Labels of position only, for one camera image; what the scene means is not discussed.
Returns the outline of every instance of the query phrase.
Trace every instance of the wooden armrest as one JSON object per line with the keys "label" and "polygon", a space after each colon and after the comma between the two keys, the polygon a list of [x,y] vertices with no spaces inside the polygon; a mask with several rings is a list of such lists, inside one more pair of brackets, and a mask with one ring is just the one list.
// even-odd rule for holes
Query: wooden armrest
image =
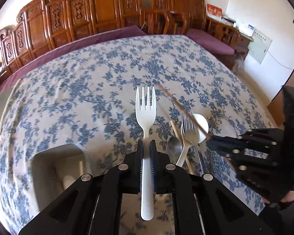
{"label": "wooden armrest", "polygon": [[141,25],[147,23],[148,34],[169,34],[170,30],[174,28],[174,19],[171,13],[165,9],[141,8],[140,15]]}
{"label": "wooden armrest", "polygon": [[[175,27],[174,27],[173,34],[185,35],[188,32],[190,24],[191,24],[191,20],[190,20],[189,16],[184,12],[171,11],[171,14],[172,14],[174,21],[175,21]],[[177,30],[179,26],[182,27],[180,33],[178,33],[178,30]]]}
{"label": "wooden armrest", "polygon": [[204,31],[232,48],[237,44],[241,36],[239,30],[235,27],[226,25],[208,16],[206,16]]}

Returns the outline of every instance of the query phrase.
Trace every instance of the seat cushion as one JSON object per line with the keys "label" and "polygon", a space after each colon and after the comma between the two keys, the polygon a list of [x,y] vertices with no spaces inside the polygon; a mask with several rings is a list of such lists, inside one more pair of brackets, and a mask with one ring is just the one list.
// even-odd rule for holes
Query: seat cushion
{"label": "seat cushion", "polygon": [[212,54],[234,54],[233,48],[202,30],[190,28],[186,36]]}

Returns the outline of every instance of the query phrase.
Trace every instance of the tablecloth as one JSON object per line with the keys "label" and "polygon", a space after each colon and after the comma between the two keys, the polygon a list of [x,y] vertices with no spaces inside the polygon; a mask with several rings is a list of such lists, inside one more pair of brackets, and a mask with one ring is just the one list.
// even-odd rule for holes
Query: tablecloth
{"label": "tablecloth", "polygon": [[[122,163],[143,136],[135,117],[139,86],[162,84],[187,111],[203,115],[209,131],[237,136],[271,127],[244,84],[204,48],[185,36],[132,37],[82,48],[31,71],[16,84],[0,125],[0,197],[12,233],[38,214],[31,161],[55,146],[80,143],[94,176]],[[180,112],[156,90],[157,115],[150,131],[158,151],[180,126]],[[201,144],[205,166],[256,214],[261,197],[235,179],[223,157]],[[198,160],[190,152],[198,172]],[[152,221],[140,217],[139,195],[124,195],[121,226],[129,234],[174,234],[171,197],[155,203]]]}

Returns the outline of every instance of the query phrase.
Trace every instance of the brown chopstick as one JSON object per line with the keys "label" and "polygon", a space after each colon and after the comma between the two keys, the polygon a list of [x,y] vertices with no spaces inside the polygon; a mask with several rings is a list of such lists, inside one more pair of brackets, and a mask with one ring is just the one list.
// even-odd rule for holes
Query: brown chopstick
{"label": "brown chopstick", "polygon": [[172,102],[174,102],[174,104],[180,109],[180,111],[184,112],[185,115],[194,123],[194,125],[196,125],[199,130],[201,130],[201,132],[206,136],[207,140],[210,139],[210,136],[208,133],[205,132],[205,130],[197,123],[197,121],[195,120],[195,118],[193,118],[193,116],[191,116],[184,108],[183,106],[172,97],[172,95],[160,84],[157,84],[158,88],[160,88],[161,91],[164,92],[164,94],[169,97]]}

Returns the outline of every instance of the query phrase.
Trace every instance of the blue floral pattern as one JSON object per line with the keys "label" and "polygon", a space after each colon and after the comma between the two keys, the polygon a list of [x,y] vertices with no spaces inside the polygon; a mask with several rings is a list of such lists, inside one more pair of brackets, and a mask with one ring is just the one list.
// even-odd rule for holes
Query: blue floral pattern
{"label": "blue floral pattern", "polygon": [[[271,127],[248,89],[204,48],[185,36],[145,36],[91,45],[31,71],[16,84],[0,127],[0,196],[15,234],[38,214],[31,175],[34,155],[80,143],[94,176],[122,163],[143,131],[135,117],[138,86],[162,84],[186,110],[202,114],[209,131],[237,136],[248,128]],[[180,112],[156,90],[157,116],[150,130],[157,149],[180,127]],[[261,197],[235,179],[223,157],[200,145],[206,167],[258,214]],[[198,172],[194,152],[190,161]],[[121,225],[128,234],[174,234],[171,197],[155,203],[152,221],[140,218],[140,197],[125,195]]]}

